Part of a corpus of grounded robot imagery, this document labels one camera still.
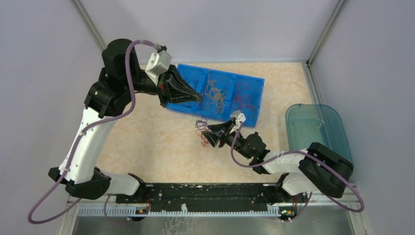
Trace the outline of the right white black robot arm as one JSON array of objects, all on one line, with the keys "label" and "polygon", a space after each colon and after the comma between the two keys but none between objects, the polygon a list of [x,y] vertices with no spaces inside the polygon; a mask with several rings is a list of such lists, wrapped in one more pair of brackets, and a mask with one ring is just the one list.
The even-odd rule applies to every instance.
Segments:
[{"label": "right white black robot arm", "polygon": [[330,199],[342,198],[354,166],[347,159],[319,142],[302,150],[272,152],[257,132],[243,136],[243,122],[229,120],[209,125],[202,135],[213,147],[228,145],[232,160],[257,174],[280,174],[276,197],[288,202],[303,192],[321,192]]}]

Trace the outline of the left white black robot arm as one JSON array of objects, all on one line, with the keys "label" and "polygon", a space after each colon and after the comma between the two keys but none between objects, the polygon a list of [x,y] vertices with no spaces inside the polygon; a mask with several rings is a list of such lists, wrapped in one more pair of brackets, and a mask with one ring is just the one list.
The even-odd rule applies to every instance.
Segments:
[{"label": "left white black robot arm", "polygon": [[134,174],[114,174],[96,166],[116,122],[135,108],[137,93],[155,95],[160,104],[199,102],[202,95],[179,75],[165,46],[148,40],[116,39],[102,51],[104,67],[85,98],[83,116],[71,149],[60,166],[49,170],[56,185],[81,199],[125,195],[142,202],[145,182]]}]

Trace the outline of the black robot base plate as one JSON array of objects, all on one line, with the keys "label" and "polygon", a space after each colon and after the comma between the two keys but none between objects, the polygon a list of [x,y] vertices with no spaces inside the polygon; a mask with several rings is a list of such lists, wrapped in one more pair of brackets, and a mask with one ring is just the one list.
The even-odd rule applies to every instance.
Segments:
[{"label": "black robot base plate", "polygon": [[151,212],[265,212],[278,203],[303,203],[308,197],[291,196],[277,183],[186,184],[152,183],[131,196],[118,194],[119,204],[150,204]]}]

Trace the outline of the coloured wire ball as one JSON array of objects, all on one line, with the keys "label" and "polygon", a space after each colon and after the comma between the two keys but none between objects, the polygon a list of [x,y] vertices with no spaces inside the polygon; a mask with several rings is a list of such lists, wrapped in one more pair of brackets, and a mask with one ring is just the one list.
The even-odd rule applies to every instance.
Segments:
[{"label": "coloured wire ball", "polygon": [[206,118],[199,118],[195,121],[196,135],[200,138],[200,144],[202,147],[209,147],[210,143],[208,139],[203,135],[204,131],[208,131],[208,120]]}]

